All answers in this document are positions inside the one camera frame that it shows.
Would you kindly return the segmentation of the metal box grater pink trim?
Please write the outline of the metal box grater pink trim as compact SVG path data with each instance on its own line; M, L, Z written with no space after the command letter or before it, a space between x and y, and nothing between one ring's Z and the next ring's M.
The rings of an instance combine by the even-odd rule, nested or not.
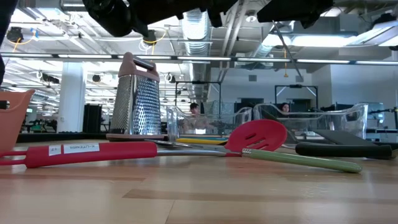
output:
M127 52L118 72L110 141L162 140L160 78L156 64Z

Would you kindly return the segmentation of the red slotted spoon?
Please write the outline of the red slotted spoon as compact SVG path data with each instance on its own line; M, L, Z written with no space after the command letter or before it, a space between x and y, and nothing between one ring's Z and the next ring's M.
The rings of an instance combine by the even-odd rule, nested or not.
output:
M240 125L223 146L192 145L158 140L59 144L30 147L25 151L0 152L0 166L27 168L81 162L141 159L156 156L241 156L243 149L275 151L287 139L285 126L269 119Z

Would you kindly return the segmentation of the ribbed silver ceiling duct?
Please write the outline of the ribbed silver ceiling duct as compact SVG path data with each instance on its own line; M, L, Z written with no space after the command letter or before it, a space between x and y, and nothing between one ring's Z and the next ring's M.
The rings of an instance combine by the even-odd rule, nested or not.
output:
M184 12L181 26L187 54L209 55L210 20L207 12L201 12L199 8Z

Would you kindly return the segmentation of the black station frame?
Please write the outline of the black station frame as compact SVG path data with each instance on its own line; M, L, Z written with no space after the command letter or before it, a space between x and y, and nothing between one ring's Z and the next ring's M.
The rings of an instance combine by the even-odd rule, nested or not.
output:
M315 97L315 107L319 108L318 87L315 86L315 85L301 85L301 84L275 85L274 86L274 101L275 101L275 104L277 104L278 96L286 88L305 88L305 89L307 89Z

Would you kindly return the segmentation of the clear plastic bin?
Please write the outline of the clear plastic bin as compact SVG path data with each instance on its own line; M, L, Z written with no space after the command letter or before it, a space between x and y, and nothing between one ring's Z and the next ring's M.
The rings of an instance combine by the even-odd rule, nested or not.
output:
M366 103L356 104L339 111L283 112L270 103L258 104L253 108L254 119L270 119L283 124L287 130L286 144L316 139L316 130L346 131L365 138L368 116Z
M252 117L252 109L249 107L241 108L233 114L201 114L197 118L184 113L177 106L168 106L166 112L167 137L170 141L186 135L229 137L238 126L247 123Z

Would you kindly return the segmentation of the black turner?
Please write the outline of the black turner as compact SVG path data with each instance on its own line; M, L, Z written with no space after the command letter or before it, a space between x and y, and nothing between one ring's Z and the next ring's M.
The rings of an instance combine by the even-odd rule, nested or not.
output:
M296 144L284 144L301 156L312 157L366 157L369 159L395 159L398 156L398 143L372 142L370 145L344 145L327 139L298 141Z

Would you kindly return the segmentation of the long light bar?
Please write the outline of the long light bar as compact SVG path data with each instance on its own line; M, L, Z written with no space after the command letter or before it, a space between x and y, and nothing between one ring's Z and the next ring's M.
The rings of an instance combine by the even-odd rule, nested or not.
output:
M30 54L0 52L6 58L23 59L48 59L48 60L93 60L116 61L123 55L96 55L96 54ZM139 60L151 61L188 61L188 62L248 62L248 63L307 63L307 64L337 64L337 65L377 65L398 66L398 61L385 60L330 60L330 59L305 59L305 58L247 58L247 57L210 57L210 56L178 56L178 55L137 55Z

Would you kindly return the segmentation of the computer monitor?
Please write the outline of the computer monitor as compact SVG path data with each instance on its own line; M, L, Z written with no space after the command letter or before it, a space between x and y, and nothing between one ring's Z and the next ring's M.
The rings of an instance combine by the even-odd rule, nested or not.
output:
M383 124L385 120L384 110L383 103L368 103L368 121L372 121L376 126Z

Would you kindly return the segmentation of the green-handled metal spatula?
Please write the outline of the green-handled metal spatula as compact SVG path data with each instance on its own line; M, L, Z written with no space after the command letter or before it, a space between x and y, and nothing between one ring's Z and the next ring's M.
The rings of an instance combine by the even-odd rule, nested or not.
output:
M223 146L205 146L198 144L184 144L179 142L168 142L160 140L147 141L154 142L158 146L164 147L159 149L158 154L161 156L239 156L251 159L259 159L264 161L281 162L286 164L295 164L300 166L317 167L324 169L337 170L349 173L360 173L362 167L354 162L339 161L335 159L321 159L316 157L300 156L295 154L286 154L281 152L269 152L257 149L242 149L238 152L232 152Z

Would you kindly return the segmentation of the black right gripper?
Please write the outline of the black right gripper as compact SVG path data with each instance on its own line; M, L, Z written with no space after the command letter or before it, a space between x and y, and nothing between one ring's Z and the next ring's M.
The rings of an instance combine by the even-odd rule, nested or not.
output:
M331 9L334 0L271 0L257 13L259 22L300 21L307 29L321 14Z

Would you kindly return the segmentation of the black angled panel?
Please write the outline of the black angled panel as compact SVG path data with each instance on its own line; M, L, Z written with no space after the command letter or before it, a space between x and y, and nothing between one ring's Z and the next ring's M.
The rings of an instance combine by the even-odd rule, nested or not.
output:
M362 139L346 131L332 131L316 129L314 132L325 139L339 145L376 146L370 141Z

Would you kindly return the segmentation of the thin grey rod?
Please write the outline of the thin grey rod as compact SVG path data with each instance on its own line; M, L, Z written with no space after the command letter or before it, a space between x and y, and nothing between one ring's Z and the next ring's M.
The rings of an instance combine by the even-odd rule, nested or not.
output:
M284 41L284 38L283 38L283 35L282 35L282 33L280 32L280 30L279 30L279 28L278 28L276 22L275 22L275 21L272 21L272 23L273 23L273 25L274 25L274 27L275 27L275 29L276 29L276 31L277 31L277 35L279 36L280 41L282 42L282 46L283 46L284 50L286 51L287 56L288 56L289 59L290 59L290 63L294 66L294 68L295 68L295 70L296 70L298 76L301 78L301 81L304 81L303 76L302 76L302 74L300 73L300 71L299 71L299 69L298 69L298 67L297 67L296 60L293 58L293 56L292 56L292 54L291 54L291 52L290 52L288 46L286 45L286 43L285 43L285 41Z

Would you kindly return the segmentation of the black cabinet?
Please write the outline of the black cabinet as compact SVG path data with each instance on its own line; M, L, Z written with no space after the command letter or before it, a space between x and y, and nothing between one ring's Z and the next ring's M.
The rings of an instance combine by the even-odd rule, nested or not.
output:
M83 116L83 132L84 133L100 133L102 106L86 104Z

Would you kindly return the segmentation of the yellow silicone spatula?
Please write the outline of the yellow silicone spatula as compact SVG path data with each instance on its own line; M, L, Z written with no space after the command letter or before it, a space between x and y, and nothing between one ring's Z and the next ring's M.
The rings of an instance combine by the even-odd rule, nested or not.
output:
M209 144L209 145L225 145L227 140L219 140L219 139L198 139L198 138L179 138L175 140L179 143L186 144Z

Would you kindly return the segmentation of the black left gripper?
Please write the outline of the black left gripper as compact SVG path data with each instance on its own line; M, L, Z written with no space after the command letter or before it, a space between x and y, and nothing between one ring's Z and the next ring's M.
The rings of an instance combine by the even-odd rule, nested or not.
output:
M227 11L238 0L151 0L149 4L149 24L176 16L178 20L184 18L183 13L194 9L207 12L211 25L221 27L221 13Z

